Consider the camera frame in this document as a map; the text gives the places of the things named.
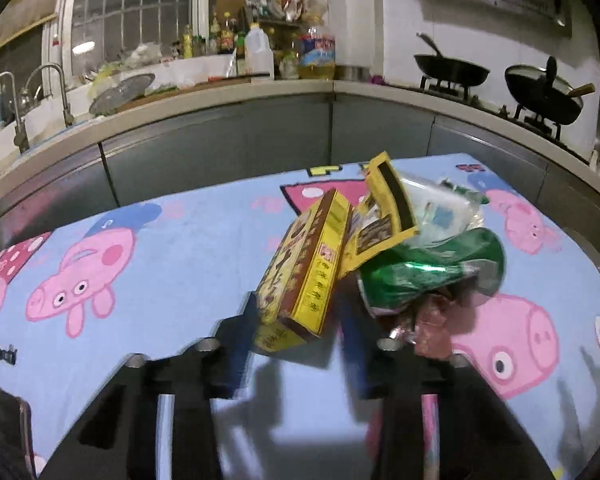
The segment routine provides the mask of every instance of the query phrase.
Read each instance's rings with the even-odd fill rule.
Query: cable
[[[13,348],[13,345],[9,345],[8,350],[3,350],[0,348],[0,361],[5,361],[10,365],[16,364],[16,354],[17,350]]]

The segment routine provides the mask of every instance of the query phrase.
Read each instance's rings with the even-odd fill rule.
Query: cardboard box
[[[256,291],[261,349],[274,352],[320,337],[350,212],[347,199],[331,189],[286,231]]]

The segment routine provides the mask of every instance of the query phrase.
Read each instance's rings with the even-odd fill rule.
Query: gas stove
[[[476,108],[485,113],[495,115],[513,123],[525,130],[535,133],[542,138],[548,140],[552,144],[555,144],[559,148],[565,150],[570,155],[573,155],[578,160],[588,164],[588,162],[571,148],[567,147],[560,140],[560,124],[553,124],[549,126],[544,122],[542,117],[537,114],[529,112],[522,105],[518,105],[516,111],[512,114],[507,110],[507,105],[501,107],[494,106],[492,103],[482,101],[476,94],[471,94],[469,87],[456,85],[448,81],[433,80],[428,76],[422,76],[419,87],[407,87],[407,90],[414,92],[423,93],[426,95],[432,95],[448,101],[460,103],[471,108]]]

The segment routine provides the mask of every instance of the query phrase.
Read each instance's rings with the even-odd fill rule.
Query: window
[[[73,74],[96,71],[139,43],[153,41],[168,53],[190,23],[189,14],[190,0],[74,0]]]
[[[24,86],[29,75],[40,66],[42,46],[42,25],[32,28],[0,48],[0,72],[9,71],[16,79],[16,92]],[[8,117],[11,83],[5,78],[2,83],[2,116]],[[42,85],[42,75],[38,72],[32,79],[29,90],[34,94],[38,86]]]

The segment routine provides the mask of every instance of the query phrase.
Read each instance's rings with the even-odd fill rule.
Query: pan handle
[[[596,86],[593,83],[578,86],[569,92],[568,97],[582,97],[583,95],[593,94],[596,91]]]
[[[425,34],[424,32],[418,32],[416,34],[416,36],[419,37],[426,44],[428,44],[433,50],[435,50],[437,56],[444,57],[442,55],[442,52],[440,52],[440,49],[438,48],[438,46],[436,45],[436,43],[434,43],[434,41],[431,39],[431,37],[430,37],[429,34]]]
[[[555,77],[558,75],[558,64],[555,61],[554,56],[549,56],[546,60],[546,72],[544,73],[544,92],[548,91],[554,86]]]

